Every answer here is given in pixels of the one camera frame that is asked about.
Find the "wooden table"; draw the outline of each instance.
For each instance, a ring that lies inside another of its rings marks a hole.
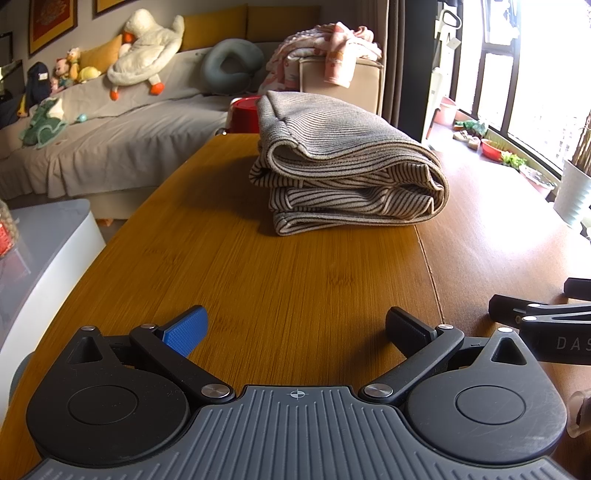
[[[209,312],[210,330],[190,359],[238,391],[248,383],[357,389],[402,360],[383,334],[392,305],[431,325],[445,319],[485,334],[493,328],[484,317],[493,293],[551,300],[567,276],[591,275],[589,244],[515,171],[454,158],[445,159],[449,204],[429,222],[277,237],[268,192],[248,182],[256,141],[228,135],[208,143],[80,280],[0,431],[2,480],[38,461],[24,422],[28,400],[81,325],[120,335],[198,303]],[[552,374],[564,380],[570,372]],[[570,459],[561,461],[577,473],[580,459]]]

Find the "pink blanket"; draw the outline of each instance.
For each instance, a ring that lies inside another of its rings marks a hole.
[[[374,33],[366,27],[353,32],[341,22],[298,32],[275,50],[267,63],[269,73],[258,93],[299,90],[300,58],[312,56],[326,56],[324,81],[349,88],[358,58],[377,61],[382,57],[382,51],[373,40]]]

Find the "striped towel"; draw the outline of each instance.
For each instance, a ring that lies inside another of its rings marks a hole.
[[[279,235],[432,218],[449,187],[437,157],[385,120],[325,95],[267,92],[250,181],[271,189]]]

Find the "white planter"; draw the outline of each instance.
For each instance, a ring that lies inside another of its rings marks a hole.
[[[591,177],[571,162],[564,162],[562,185],[558,190],[554,210],[569,227],[580,229],[581,220],[591,205]]]

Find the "yellow cushion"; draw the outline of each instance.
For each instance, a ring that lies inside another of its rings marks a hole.
[[[320,7],[252,7],[248,6],[246,39],[283,41],[301,30],[314,28],[320,22]]]
[[[121,35],[117,35],[113,40],[100,47],[80,52],[80,70],[86,67],[94,67],[99,72],[106,73],[107,69],[119,58],[121,37]]]
[[[227,38],[246,38],[246,4],[184,17],[181,51],[213,47]]]

